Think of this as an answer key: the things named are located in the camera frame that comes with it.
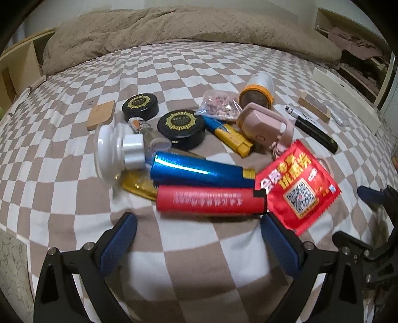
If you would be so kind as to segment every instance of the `gold circular label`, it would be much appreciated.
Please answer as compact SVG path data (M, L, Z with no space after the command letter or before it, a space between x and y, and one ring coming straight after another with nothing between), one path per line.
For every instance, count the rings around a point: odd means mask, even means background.
M196 118L192 113L186 111L179 111L172 113L166 119L166 126L172 130L187 130L191 128L196 123Z
M139 95L130 100L127 104L130 109L139 109L146 106L150 101L150 97L147 95Z

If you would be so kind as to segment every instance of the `screw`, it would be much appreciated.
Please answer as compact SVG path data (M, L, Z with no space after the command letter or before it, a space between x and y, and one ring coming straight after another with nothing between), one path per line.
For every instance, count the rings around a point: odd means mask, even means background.
M343 254L345 255L349 255L350 254L350 249L349 247L342 247L341 251L343 252Z
M315 249L315 245L311 241L305 241L304 248L308 251L311 251Z
M95 245L96 244L94 242L86 242L84 244L83 248L84 248L84 250L89 251L89 250L93 249Z
M47 251L47 254L48 255L50 255L50 256L53 256L53 255L55 255L55 253L58 251L58 248L56 248L56 247L51 247L48 251Z

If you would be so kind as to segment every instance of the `checkered fabric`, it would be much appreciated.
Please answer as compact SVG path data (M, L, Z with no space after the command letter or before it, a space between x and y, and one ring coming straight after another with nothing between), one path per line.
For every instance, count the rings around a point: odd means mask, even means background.
M281 113L282 105L298 107L300 92L307 91L348 120L345 128L318 120L339 145L335 155L295 129L295 139L327 158L342 190L301 239L335 249L332 233L343 230L372 245L381 243L392 230L391 221L373 214L356 188L397 187L389 158L394 138L385 127L373 136L344 104L311 80L314 67L255 45L185 42L118 51L49 77L20 106L0 139L0 227L27 244L33 291L49 247L79 249L131 210L138 218L135 242L107 282L132 319L264 322L291 281L264 245L259 221L165 219L149 200L104 189L94 169L94 131L88 132L85 124L91 107L115 100L115 125L123 119L125 100L149 92L159 100L159 113L151 120L155 125L169 111L197 108L206 90L241 91L258 71L272 75ZM269 154L242 159L210 133L193 152L257 170L271 162ZM302 321L322 280L319 275ZM78 278L76 283L89 316L98 321ZM366 321L373 316L370 296L365 300Z

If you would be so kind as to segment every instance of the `pink device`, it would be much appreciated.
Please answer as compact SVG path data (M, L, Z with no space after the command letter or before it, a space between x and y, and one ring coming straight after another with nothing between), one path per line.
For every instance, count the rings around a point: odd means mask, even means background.
M236 124L248 139L269 147L274 158L292 144L293 124L279 113L254 102L245 106Z

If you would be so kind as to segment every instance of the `red packet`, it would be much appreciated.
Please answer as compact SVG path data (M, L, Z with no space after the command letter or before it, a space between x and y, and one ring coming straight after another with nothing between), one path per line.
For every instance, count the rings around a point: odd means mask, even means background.
M340 188L299 140L256 176L255 189L266 189L268 209L301 235L332 204Z

